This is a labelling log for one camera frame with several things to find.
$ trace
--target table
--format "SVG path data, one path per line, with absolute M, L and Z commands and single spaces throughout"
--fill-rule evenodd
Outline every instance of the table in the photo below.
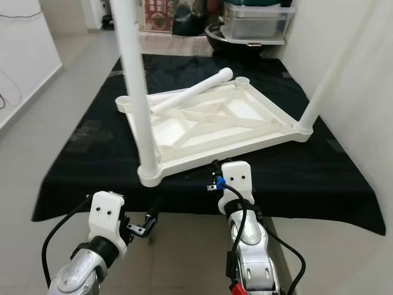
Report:
M 277 59 L 234 60 L 222 56 L 144 55 L 149 93 L 190 87 L 228 66 L 294 119 L 308 100 Z M 118 62 L 114 70 L 120 70 Z M 123 75 L 107 79 L 43 180 L 33 221 L 68 213 L 87 194 L 114 191 L 127 196 L 127 211 L 147 211 L 164 196 L 165 212 L 219 214 L 207 193 L 209 165 L 166 177 L 153 188 L 139 183 L 138 151 L 128 122 L 114 100 L 126 95 Z M 266 216 L 343 221 L 384 235 L 375 193 L 318 118 L 306 143 L 289 142 L 234 158 L 252 167 L 255 202 Z

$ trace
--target blue clip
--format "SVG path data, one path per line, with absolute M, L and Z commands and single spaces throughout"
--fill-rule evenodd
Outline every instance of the blue clip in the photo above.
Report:
M 223 179 L 221 176 L 217 177 L 217 183 L 216 183 L 216 188 L 218 189 L 225 189 L 225 187 L 223 187 L 223 184 L 226 184 L 227 182 L 225 181 L 225 179 Z

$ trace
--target red cable connector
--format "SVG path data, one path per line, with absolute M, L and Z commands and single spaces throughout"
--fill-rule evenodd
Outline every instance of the red cable connector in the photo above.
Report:
M 232 295 L 247 295 L 246 290 L 243 289 L 243 286 L 240 283 L 237 283 L 235 286 L 231 286 Z

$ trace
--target black bowl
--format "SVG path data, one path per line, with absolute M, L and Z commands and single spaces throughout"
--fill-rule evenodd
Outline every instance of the black bowl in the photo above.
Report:
M 249 57 L 250 55 L 259 55 L 265 50 L 266 46 L 261 44 L 239 44 L 228 42 L 221 33 L 220 27 L 224 23 L 212 23 L 204 29 L 209 44 L 215 52 L 226 55 Z

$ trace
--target poster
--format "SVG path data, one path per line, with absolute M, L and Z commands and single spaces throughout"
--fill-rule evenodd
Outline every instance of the poster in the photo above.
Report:
M 144 0 L 145 30 L 172 33 L 177 0 Z

